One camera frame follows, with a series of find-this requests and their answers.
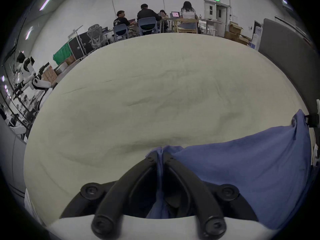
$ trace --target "chair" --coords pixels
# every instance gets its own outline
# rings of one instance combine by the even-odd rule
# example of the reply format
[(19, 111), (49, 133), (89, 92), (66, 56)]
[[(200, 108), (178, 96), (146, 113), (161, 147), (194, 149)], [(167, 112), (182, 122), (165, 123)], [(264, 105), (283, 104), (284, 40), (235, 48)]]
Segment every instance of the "chair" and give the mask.
[[(179, 28), (178, 22), (188, 22), (188, 23), (195, 23), (195, 28), (194, 29), (186, 29), (186, 28)], [(177, 18), (174, 20), (174, 26), (175, 26), (175, 31), (177, 33), (194, 33), (198, 34), (198, 26), (197, 26), (198, 20), (194, 18)]]
[(129, 32), (126, 24), (120, 24), (118, 26), (113, 27), (113, 32), (114, 32), (114, 39), (116, 42), (118, 42), (118, 32), (125, 30), (125, 33), (120, 35), (122, 36), (122, 39), (124, 38), (123, 36), (126, 35), (127, 39), (129, 39)]
[[(150, 25), (150, 24), (154, 24), (154, 28), (153, 29), (149, 29), (149, 30), (144, 30), (141, 28), (141, 26), (145, 26), (145, 25)], [(158, 25), (157, 25), (157, 20), (155, 17), (147, 17), (147, 18), (141, 18), (138, 20), (138, 25), (139, 25), (139, 31), (140, 31), (140, 35), (142, 36), (144, 32), (147, 31), (152, 31), (154, 30), (156, 33), (159, 33), (158, 31)]]
[(98, 49), (106, 45), (107, 38), (102, 34), (102, 27), (99, 24), (95, 24), (88, 28), (87, 36), (91, 39), (91, 43), (94, 49)]

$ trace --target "fluorescent light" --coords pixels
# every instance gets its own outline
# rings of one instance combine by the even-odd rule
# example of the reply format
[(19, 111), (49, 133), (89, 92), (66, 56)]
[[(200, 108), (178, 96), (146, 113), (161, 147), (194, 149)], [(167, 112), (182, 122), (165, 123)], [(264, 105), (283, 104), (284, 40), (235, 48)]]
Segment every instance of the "fluorescent light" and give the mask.
[(40, 11), (43, 10), (43, 8), (47, 5), (47, 3), (49, 2), (50, 0), (46, 0), (43, 4), (43, 6), (40, 8)]
[(32, 26), (29, 28), (28, 34), (26, 35), (26, 40), (29, 38), (31, 31), (32, 31)]

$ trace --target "man in black shirt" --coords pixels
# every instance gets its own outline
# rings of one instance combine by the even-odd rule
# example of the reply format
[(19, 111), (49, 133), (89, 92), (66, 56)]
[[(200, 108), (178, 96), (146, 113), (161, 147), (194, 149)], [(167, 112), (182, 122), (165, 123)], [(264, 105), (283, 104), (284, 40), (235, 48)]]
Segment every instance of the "man in black shirt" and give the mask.
[[(137, 15), (137, 21), (139, 21), (139, 19), (143, 19), (143, 18), (148, 18), (148, 17), (155, 17), (155, 19), (157, 21), (161, 20), (161, 16), (159, 16), (157, 13), (155, 13), (153, 10), (148, 9), (148, 5), (146, 3), (141, 5), (141, 11), (138, 12)], [(146, 31), (143, 33), (143, 35), (149, 35), (152, 32), (152, 29), (155, 27), (155, 24), (148, 24), (148, 25), (144, 25), (141, 28), (143, 30), (150, 30), (150, 31)]]
[[(118, 18), (116, 18), (113, 22), (113, 26), (118, 26), (118, 25), (121, 25), (121, 24), (126, 24), (126, 26), (128, 27), (129, 25), (132, 25), (134, 24), (134, 21), (132, 23), (130, 23), (126, 18), (125, 18), (125, 11), (124, 10), (120, 10), (117, 12), (117, 16)], [(119, 32), (117, 32), (116, 34), (118, 36), (122, 36), (123, 34), (125, 34), (125, 30), (121, 30)]]

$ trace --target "blue chair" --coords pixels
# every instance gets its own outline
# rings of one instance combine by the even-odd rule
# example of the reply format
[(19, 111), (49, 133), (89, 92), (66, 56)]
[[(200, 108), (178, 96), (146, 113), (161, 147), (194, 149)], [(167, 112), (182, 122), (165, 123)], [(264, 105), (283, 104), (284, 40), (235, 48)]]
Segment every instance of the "blue chair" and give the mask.
[(150, 31), (150, 30), (142, 29), (141, 26), (150, 25), (150, 24), (154, 24), (154, 28), (150, 29), (150, 30), (154, 31), (155, 33), (159, 33), (157, 20), (156, 20), (155, 17), (141, 18), (141, 19), (138, 20), (139, 31), (140, 31), (140, 35), (141, 36), (142, 36), (142, 33)]
[(127, 36), (127, 39), (129, 39), (129, 32), (128, 32), (128, 28), (127, 28), (127, 25), (126, 24), (120, 24), (118, 26), (114, 26), (113, 27), (113, 32), (114, 32), (114, 39), (116, 42), (118, 42), (118, 35), (117, 33), (120, 32), (120, 31), (123, 31), (125, 30), (125, 33), (122, 34), (122, 39), (124, 38), (124, 35)]

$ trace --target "white shirt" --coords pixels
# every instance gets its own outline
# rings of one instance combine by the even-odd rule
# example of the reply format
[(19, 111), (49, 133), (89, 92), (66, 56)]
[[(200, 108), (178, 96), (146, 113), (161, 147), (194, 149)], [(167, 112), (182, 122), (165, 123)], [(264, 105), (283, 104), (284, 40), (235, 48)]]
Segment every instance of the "white shirt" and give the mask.
[(196, 12), (195, 11), (186, 11), (184, 9), (181, 9), (181, 15), (184, 19), (195, 19), (196, 18)]

